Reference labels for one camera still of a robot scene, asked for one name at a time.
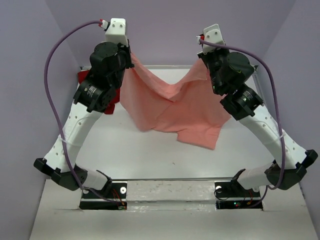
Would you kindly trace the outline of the pink t shirt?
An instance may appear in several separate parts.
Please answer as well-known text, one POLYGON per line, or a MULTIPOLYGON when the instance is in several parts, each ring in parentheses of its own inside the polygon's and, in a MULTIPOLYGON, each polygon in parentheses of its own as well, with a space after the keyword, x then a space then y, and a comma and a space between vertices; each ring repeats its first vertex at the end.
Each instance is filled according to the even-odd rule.
POLYGON ((177 133, 185 144, 214 150, 221 128, 231 118, 213 93, 209 71, 198 59, 175 84, 148 70, 132 54, 120 88, 120 104, 141 132, 177 133))

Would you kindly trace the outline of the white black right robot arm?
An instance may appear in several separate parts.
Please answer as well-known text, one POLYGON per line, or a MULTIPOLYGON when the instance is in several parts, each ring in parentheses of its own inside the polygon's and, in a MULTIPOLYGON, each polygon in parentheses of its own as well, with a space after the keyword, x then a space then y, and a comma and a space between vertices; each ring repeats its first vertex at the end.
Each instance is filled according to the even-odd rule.
POLYGON ((203 50, 197 56, 209 71, 213 93, 222 96, 223 108, 249 129, 274 158, 265 166, 239 170, 230 182, 231 192, 242 196, 248 190, 270 185, 288 190, 299 183, 318 154, 304 149, 286 134, 262 98, 246 85, 254 72, 249 59, 223 48, 203 50))

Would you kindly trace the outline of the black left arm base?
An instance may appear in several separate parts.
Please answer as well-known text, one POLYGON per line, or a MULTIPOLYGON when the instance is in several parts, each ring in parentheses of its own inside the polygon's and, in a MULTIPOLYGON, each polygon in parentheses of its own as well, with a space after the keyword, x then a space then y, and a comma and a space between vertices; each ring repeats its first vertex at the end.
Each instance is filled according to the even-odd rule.
POLYGON ((127 210, 127 190, 128 182, 124 180, 114 180, 109 192, 102 198, 92 191, 81 194, 79 208, 81 210, 127 210))

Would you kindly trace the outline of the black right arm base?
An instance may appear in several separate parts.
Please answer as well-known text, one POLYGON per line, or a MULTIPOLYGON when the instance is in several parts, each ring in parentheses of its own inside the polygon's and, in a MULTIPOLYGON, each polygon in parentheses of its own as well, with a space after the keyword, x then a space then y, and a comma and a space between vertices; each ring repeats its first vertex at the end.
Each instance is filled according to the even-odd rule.
POLYGON ((243 187, 232 188, 229 181, 218 181, 214 183, 215 208, 217 210, 242 210, 259 209, 263 210, 261 194, 252 189, 246 190, 243 187))

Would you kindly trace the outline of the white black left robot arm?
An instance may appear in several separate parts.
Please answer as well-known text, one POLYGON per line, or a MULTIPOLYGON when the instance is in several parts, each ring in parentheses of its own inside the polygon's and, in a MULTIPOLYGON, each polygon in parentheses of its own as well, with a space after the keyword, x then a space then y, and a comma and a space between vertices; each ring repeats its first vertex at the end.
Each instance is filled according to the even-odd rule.
POLYGON ((99 170, 89 170, 76 164, 78 154, 91 128, 104 113, 115 108, 120 96, 125 71, 133 68, 129 43, 99 43, 89 57, 91 68, 78 75, 78 87, 73 96, 62 134, 34 167, 49 176, 59 186, 71 191, 83 189, 105 198, 110 194, 112 179, 99 170))

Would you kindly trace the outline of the dark red t shirt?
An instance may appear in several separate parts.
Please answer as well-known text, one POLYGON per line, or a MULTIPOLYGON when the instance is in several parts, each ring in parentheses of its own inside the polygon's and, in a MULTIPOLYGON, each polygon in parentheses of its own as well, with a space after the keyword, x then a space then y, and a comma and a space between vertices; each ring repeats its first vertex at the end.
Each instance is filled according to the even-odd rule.
MULTIPOLYGON (((85 80, 89 71, 90 71, 89 69, 81 70, 80 72, 77 73, 77 79, 79 84, 81 84, 85 80)), ((104 114, 112 115, 114 113, 116 104, 120 102, 120 94, 121 94, 121 89, 119 88, 116 90, 116 96, 113 98, 113 100, 109 103, 109 105, 105 109, 104 114)))

